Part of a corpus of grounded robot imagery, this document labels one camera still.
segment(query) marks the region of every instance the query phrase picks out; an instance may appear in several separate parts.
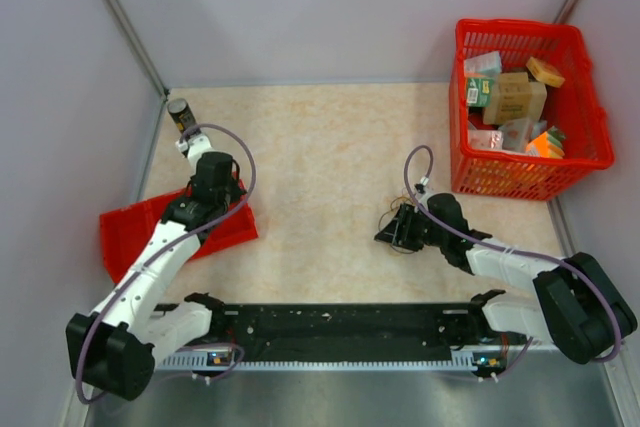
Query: metal floor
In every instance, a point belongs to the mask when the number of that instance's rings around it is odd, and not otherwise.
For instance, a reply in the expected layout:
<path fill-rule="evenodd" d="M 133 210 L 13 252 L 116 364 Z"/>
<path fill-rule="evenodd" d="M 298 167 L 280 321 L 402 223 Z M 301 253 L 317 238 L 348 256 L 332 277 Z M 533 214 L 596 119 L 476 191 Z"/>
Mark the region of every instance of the metal floor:
<path fill-rule="evenodd" d="M 210 387 L 172 379 L 150 385 L 115 416 L 123 404 L 108 397 L 92 407 L 86 427 L 622 425 L 604 368 L 596 364 L 533 352 L 497 385 L 453 375 L 243 372 Z"/>

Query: white wall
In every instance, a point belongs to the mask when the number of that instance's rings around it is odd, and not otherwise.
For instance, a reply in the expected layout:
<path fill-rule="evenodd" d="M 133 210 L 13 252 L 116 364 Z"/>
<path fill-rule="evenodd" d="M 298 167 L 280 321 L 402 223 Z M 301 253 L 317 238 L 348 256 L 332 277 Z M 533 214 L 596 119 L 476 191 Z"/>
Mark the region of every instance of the white wall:
<path fill-rule="evenodd" d="M 563 0 L 121 0 L 170 87 L 448 80 L 462 17 Z"/>
<path fill-rule="evenodd" d="M 640 318 L 639 0 L 582 0 L 571 23 L 582 30 L 609 114 L 616 163 L 562 196 L 578 247 L 593 254 Z M 640 361 L 640 334 L 630 338 Z"/>
<path fill-rule="evenodd" d="M 0 423 L 49 427 L 65 326 L 111 286 L 98 214 L 130 200 L 159 99 L 101 0 L 0 11 Z"/>

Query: black can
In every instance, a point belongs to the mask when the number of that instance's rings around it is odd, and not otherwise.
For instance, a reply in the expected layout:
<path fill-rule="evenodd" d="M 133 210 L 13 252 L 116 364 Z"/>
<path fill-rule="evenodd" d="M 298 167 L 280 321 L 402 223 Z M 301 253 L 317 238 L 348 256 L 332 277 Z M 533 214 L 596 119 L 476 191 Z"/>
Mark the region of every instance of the black can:
<path fill-rule="evenodd" d="M 185 99 L 170 100 L 167 102 L 167 111 L 181 134 L 192 125 L 197 124 L 196 118 L 193 116 L 193 112 L 191 112 L 191 108 Z M 200 129 L 194 130 L 187 136 L 187 140 L 200 133 Z"/>

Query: small box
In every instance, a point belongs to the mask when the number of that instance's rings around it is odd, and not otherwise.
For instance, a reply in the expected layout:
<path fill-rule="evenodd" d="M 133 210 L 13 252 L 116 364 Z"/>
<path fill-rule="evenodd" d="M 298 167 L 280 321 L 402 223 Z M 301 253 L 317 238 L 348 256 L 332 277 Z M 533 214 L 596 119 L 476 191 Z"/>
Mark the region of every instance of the small box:
<path fill-rule="evenodd" d="M 499 130 L 469 130 L 469 146 L 478 150 L 501 150 L 503 135 Z"/>
<path fill-rule="evenodd" d="M 533 139 L 527 145 L 527 154 L 534 157 L 547 157 L 549 159 L 562 159 L 564 150 L 558 145 L 558 141 L 547 132 Z"/>
<path fill-rule="evenodd" d="M 478 55 L 477 57 L 471 57 L 464 61 L 464 72 L 466 74 L 482 74 L 482 75 L 497 75 L 502 72 L 502 59 L 500 59 L 500 52 L 489 52 L 488 54 Z"/>
<path fill-rule="evenodd" d="M 491 92 L 491 101 L 484 109 L 485 124 L 502 125 L 510 120 L 529 117 L 540 120 L 547 89 L 540 82 L 528 82 L 524 72 L 501 74 Z"/>
<path fill-rule="evenodd" d="M 503 134 L 502 148 L 524 153 L 533 130 L 533 121 L 529 117 L 510 120 L 498 129 Z"/>
<path fill-rule="evenodd" d="M 486 107 L 491 99 L 493 79 L 467 77 L 467 107 Z"/>
<path fill-rule="evenodd" d="M 533 130 L 531 131 L 531 138 L 535 139 L 540 134 L 542 134 L 542 132 L 545 132 L 546 130 L 547 130 L 546 120 L 541 120 L 539 122 L 536 122 L 536 124 L 533 126 Z"/>
<path fill-rule="evenodd" d="M 560 75 L 558 69 L 543 60 L 531 57 L 527 61 L 527 68 L 538 82 L 542 82 L 551 87 L 562 87 L 562 84 L 564 84 L 564 77 Z"/>

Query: beige countertop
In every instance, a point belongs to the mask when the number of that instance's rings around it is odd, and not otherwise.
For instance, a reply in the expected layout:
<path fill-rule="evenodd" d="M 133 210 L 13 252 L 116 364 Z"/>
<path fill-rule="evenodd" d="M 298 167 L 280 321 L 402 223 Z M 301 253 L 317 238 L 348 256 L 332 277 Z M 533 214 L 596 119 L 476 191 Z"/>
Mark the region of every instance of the beige countertop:
<path fill-rule="evenodd" d="M 402 192 L 413 147 L 433 148 L 430 187 L 450 189 L 447 84 L 174 89 L 175 97 L 189 101 L 198 121 L 221 124 L 249 145 L 260 238 L 187 263 L 166 301 L 209 292 L 229 303 L 442 302 L 505 287 L 451 267 L 436 248 L 402 255 L 373 241 L 380 216 Z M 174 147 L 177 136 L 166 115 L 146 198 L 186 185 L 191 172 Z M 242 150 L 223 134 L 209 136 L 239 161 L 248 182 Z M 412 182 L 426 167 L 426 154 L 417 155 Z M 544 202 L 457 198 L 471 228 L 560 254 Z"/>

